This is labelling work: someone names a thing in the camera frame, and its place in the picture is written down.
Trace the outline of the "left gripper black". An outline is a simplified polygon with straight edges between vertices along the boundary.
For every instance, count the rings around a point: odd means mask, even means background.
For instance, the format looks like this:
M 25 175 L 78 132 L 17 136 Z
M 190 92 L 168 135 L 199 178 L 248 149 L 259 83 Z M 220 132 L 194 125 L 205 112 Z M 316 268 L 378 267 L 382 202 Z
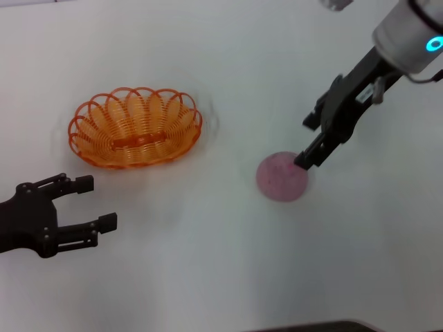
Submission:
M 50 258 L 57 251 L 96 247 L 99 234 L 117 229 L 117 214 L 106 214 L 95 221 L 57 230 L 57 212 L 52 202 L 68 194 L 92 191 L 92 175 L 71 180 L 62 173 L 34 185 L 18 185 L 14 196 L 1 203 L 1 252 L 24 248 L 35 251 L 41 258 Z

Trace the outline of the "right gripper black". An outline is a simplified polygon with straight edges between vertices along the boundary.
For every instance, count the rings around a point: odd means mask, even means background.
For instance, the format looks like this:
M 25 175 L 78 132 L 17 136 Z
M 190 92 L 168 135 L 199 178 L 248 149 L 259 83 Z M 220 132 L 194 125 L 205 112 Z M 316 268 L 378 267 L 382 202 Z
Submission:
M 360 117 L 373 104 L 383 102 L 384 93 L 402 76 L 372 48 L 360 62 L 328 91 L 326 101 L 319 98 L 302 125 L 321 133 L 298 154 L 294 164 L 302 169 L 320 167 L 330 154 L 347 142 Z

